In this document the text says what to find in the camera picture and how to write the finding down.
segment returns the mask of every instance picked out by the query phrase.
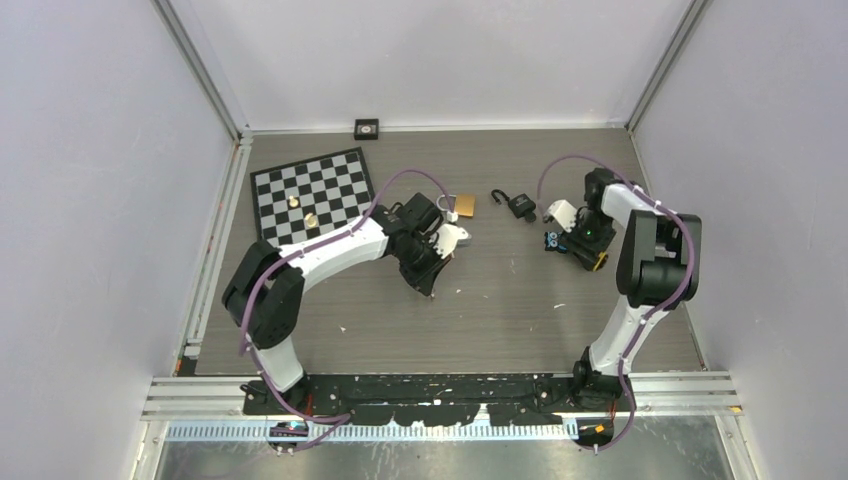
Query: white panel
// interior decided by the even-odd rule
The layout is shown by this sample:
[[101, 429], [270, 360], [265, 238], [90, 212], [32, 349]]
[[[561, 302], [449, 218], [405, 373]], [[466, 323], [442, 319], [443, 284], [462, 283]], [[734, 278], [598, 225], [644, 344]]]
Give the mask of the white panel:
[[689, 3], [190, 1], [254, 130], [622, 124]]
[[232, 145], [150, 2], [3, 2], [0, 64], [0, 477], [114, 480]]
[[844, 1], [713, 2], [637, 134], [658, 198], [703, 218], [689, 311], [762, 478], [845, 477], [846, 18]]

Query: gray wood tabletop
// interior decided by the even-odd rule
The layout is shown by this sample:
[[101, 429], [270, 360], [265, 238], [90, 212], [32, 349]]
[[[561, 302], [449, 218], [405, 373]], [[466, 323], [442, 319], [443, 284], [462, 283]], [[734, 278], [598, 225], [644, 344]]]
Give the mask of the gray wood tabletop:
[[[248, 172], [361, 146], [379, 190], [392, 174], [417, 167], [435, 174], [452, 194], [476, 195], [460, 225], [472, 245], [457, 252], [436, 282], [436, 298], [413, 291], [394, 258], [357, 265], [316, 285], [303, 299], [294, 333], [298, 357], [313, 373], [461, 373], [570, 371], [606, 324], [618, 293], [617, 235], [606, 268], [590, 273], [573, 258], [545, 252], [551, 225], [515, 219], [489, 197], [493, 188], [535, 198], [543, 168], [567, 153], [597, 156], [643, 182], [633, 145], [622, 129], [384, 133], [355, 142], [350, 134], [257, 136]], [[582, 204], [582, 161], [555, 167], [545, 182], [548, 202]], [[245, 176], [197, 365], [199, 374], [255, 369], [237, 350], [237, 329], [220, 295], [245, 250], [257, 239], [250, 176]], [[437, 189], [407, 176], [383, 203]], [[634, 362], [637, 371], [697, 370], [684, 309], [654, 329]]]

